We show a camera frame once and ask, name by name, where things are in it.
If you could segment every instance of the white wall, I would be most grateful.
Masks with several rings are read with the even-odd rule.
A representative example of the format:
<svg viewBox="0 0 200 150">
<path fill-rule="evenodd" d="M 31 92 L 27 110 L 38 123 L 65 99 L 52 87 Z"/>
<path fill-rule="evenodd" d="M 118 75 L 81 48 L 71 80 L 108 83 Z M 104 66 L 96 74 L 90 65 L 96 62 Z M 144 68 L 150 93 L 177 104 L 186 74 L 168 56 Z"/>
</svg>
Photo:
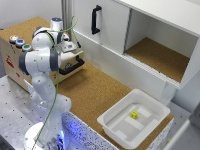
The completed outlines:
<svg viewBox="0 0 200 150">
<path fill-rule="evenodd" d="M 177 105 L 192 112 L 200 102 L 200 71 L 181 90 L 177 90 L 173 99 Z"/>
<path fill-rule="evenodd" d="M 62 17 L 61 0 L 0 0 L 0 28 L 39 16 L 46 21 Z"/>
</svg>

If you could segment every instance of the yellow object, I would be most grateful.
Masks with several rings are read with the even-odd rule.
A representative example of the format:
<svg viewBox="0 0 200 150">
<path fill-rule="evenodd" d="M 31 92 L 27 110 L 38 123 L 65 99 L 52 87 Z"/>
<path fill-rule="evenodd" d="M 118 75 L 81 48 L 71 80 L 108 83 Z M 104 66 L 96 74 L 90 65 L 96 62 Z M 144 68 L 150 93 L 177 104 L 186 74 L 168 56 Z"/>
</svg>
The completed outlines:
<svg viewBox="0 0 200 150">
<path fill-rule="evenodd" d="M 137 118 L 137 115 L 138 115 L 137 111 L 132 111 L 132 112 L 131 112 L 131 117 L 132 117 L 133 119 Z"/>
</svg>

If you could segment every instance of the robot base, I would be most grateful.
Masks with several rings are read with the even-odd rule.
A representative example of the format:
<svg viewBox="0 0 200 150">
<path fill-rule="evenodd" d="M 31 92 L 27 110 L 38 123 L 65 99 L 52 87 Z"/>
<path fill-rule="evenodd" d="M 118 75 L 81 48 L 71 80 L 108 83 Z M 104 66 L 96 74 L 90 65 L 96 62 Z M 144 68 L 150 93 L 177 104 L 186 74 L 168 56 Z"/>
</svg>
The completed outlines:
<svg viewBox="0 0 200 150">
<path fill-rule="evenodd" d="M 33 125 L 26 132 L 25 137 L 24 137 L 24 149 L 25 150 L 32 150 L 33 145 L 35 144 L 34 138 L 38 134 L 38 132 L 40 131 L 40 129 L 42 128 L 42 126 L 43 126 L 43 122 L 37 123 L 37 124 Z M 69 144 L 69 139 L 68 138 L 64 138 L 64 139 L 65 139 L 64 140 L 64 145 L 65 145 L 64 149 L 66 149 L 66 147 Z M 49 150 L 49 147 L 47 145 L 46 146 L 39 145 L 39 142 L 37 142 L 35 144 L 34 150 Z"/>
</svg>

